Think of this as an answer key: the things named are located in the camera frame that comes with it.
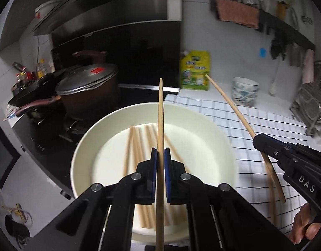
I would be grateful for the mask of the person's right hand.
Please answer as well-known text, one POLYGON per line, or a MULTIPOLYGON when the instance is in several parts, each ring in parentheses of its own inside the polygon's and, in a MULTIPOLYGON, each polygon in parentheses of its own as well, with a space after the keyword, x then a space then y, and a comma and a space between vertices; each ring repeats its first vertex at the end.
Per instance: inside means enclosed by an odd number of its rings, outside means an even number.
POLYGON ((313 240, 321 228, 321 223, 311 223, 312 214, 314 211, 311 209, 309 203, 304 204, 299 213, 295 215, 291 232, 288 236, 293 244, 299 244, 304 238, 313 240))

